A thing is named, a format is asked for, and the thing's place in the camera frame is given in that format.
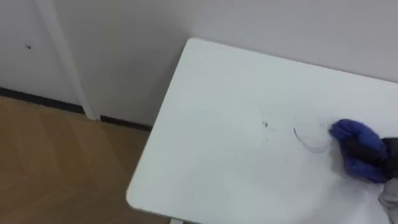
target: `white wall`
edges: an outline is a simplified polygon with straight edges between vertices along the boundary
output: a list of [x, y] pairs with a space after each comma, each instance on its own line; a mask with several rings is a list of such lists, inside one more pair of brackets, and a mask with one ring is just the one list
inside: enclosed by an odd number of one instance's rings
[[34, 1], [1, 0], [0, 30], [1, 87], [80, 104]]
[[395, 0], [54, 0], [93, 112], [152, 124], [185, 41], [398, 82]]

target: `gloved hand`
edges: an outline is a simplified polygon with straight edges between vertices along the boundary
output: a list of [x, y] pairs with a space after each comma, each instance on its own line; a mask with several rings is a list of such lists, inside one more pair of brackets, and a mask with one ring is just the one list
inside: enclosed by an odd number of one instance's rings
[[374, 183], [385, 183], [387, 177], [382, 167], [368, 164], [357, 157], [350, 156], [347, 145], [356, 143], [373, 150], [380, 159], [387, 159], [387, 150], [380, 137], [366, 125], [350, 119], [341, 119], [331, 126], [330, 134], [340, 143], [343, 164], [347, 173], [368, 179]]

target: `white table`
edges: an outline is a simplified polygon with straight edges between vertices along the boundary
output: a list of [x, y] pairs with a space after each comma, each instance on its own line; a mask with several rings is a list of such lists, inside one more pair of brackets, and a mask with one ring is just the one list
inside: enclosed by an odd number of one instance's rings
[[397, 99], [395, 83], [190, 39], [127, 201], [205, 224], [388, 223], [328, 127], [397, 136]]

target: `baseboard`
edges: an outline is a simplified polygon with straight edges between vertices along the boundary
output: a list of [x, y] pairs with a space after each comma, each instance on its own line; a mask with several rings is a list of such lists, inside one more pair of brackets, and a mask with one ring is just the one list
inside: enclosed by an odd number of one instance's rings
[[59, 100], [53, 100], [50, 98], [36, 96], [28, 93], [23, 93], [15, 90], [9, 90], [6, 88], [0, 87], [0, 96], [10, 97], [16, 100], [22, 100], [30, 103], [35, 103], [42, 106], [48, 106], [51, 108], [56, 108], [65, 111], [71, 111], [74, 113], [84, 114], [84, 110], [82, 106], [75, 105], [73, 103], [66, 103]]
[[127, 128], [138, 129], [141, 131], [152, 131], [152, 126], [149, 126], [149, 125], [139, 124], [139, 123], [135, 123], [135, 122], [131, 122], [131, 121], [124, 121], [122, 119], [111, 118], [111, 117], [103, 116], [103, 115], [101, 115], [100, 118], [101, 118], [101, 121], [105, 122], [105, 123], [116, 124], [116, 125], [124, 126]]

